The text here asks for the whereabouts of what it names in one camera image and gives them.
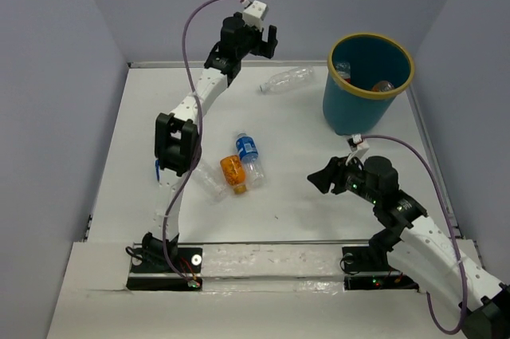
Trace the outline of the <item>clear bottle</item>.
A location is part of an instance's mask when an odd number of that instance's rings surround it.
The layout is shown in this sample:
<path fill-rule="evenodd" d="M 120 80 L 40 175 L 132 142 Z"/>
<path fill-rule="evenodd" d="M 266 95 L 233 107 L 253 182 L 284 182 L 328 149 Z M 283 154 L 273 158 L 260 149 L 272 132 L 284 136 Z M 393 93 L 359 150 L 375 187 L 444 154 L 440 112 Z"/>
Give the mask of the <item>clear bottle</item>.
<path fill-rule="evenodd" d="M 225 180 L 220 171 L 205 160 L 198 162 L 191 178 L 215 203 L 221 202 L 227 196 Z"/>
<path fill-rule="evenodd" d="M 263 94 L 282 94 L 310 85 L 314 79 L 313 67 L 296 67 L 270 77 L 259 89 Z"/>

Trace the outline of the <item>red label red cap bottle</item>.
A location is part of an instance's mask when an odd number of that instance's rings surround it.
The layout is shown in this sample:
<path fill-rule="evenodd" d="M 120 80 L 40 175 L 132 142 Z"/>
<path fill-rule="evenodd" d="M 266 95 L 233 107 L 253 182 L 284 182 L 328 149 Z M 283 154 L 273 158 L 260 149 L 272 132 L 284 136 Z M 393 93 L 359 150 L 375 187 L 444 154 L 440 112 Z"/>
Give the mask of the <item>red label red cap bottle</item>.
<path fill-rule="evenodd" d="M 334 64 L 335 71 L 347 83 L 351 82 L 351 65 L 348 61 L 337 61 Z"/>

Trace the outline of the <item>blue label water bottle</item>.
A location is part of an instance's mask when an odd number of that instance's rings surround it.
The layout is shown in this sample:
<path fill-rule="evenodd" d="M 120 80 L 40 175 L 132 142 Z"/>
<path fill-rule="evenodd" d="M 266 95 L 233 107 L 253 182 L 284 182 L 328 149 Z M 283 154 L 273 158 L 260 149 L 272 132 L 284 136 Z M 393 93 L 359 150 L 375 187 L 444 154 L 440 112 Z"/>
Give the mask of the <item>blue label water bottle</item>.
<path fill-rule="evenodd" d="M 265 182 L 265 173 L 254 139 L 245 132 L 238 133 L 235 146 L 250 186 L 261 187 Z"/>

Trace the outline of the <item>tall orange drink bottle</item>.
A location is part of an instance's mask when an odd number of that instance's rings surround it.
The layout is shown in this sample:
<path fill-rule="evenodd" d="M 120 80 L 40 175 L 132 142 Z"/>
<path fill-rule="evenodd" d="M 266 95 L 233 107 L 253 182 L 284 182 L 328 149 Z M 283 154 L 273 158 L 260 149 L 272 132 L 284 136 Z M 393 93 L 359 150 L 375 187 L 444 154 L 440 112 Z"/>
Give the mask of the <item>tall orange drink bottle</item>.
<path fill-rule="evenodd" d="M 389 92 L 394 90 L 394 86 L 389 81 L 379 81 L 371 89 L 373 92 Z"/>

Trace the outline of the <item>short orange juice bottle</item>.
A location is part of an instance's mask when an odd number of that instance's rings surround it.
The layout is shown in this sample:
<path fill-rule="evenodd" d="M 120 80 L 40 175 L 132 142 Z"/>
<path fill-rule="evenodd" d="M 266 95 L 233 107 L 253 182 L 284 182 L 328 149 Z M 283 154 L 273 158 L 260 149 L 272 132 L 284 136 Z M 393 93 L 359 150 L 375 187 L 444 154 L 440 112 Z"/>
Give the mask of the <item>short orange juice bottle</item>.
<path fill-rule="evenodd" d="M 238 156 L 231 155 L 220 161 L 220 167 L 226 182 L 230 185 L 235 195 L 244 194 L 247 191 L 246 174 Z"/>

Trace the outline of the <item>blue cap bottle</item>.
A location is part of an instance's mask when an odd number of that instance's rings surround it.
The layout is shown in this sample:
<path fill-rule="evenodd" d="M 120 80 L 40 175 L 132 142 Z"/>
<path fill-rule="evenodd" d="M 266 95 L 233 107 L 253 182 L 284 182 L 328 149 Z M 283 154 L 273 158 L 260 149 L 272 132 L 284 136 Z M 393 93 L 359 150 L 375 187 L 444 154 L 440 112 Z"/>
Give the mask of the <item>blue cap bottle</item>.
<path fill-rule="evenodd" d="M 156 174 L 156 180 L 158 183 L 161 183 L 161 177 L 160 177 L 160 165 L 159 165 L 159 159 L 155 160 L 155 174 Z"/>

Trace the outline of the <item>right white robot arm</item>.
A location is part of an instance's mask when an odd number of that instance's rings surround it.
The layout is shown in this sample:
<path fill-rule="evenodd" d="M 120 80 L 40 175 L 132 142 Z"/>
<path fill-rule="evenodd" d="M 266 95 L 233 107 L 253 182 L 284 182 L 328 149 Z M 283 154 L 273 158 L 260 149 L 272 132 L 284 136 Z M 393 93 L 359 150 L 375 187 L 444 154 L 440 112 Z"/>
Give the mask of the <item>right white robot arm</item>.
<path fill-rule="evenodd" d="M 333 157 L 307 179 L 323 194 L 350 191 L 372 205 L 383 226 L 368 242 L 367 260 L 374 268 L 400 270 L 460 313 L 467 338 L 509 336 L 508 285 L 454 249 L 426 209 L 400 188 L 398 172 L 387 158 Z"/>

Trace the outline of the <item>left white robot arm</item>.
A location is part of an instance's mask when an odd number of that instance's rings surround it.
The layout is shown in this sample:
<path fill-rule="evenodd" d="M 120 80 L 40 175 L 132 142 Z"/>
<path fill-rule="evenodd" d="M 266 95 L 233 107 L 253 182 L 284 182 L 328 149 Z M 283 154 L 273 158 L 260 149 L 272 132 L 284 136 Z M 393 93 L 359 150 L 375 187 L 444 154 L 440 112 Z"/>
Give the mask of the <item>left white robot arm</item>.
<path fill-rule="evenodd" d="M 160 271 L 179 274 L 179 211 L 183 187 L 202 153 L 203 117 L 214 101 L 231 85 L 249 54 L 271 59 L 277 46 L 277 28 L 270 26 L 262 39 L 267 9 L 254 2 L 222 22 L 220 40 L 210 51 L 204 70 L 190 93 L 168 114 L 155 119 L 155 158 L 159 187 L 155 227 L 143 237 L 149 262 Z"/>

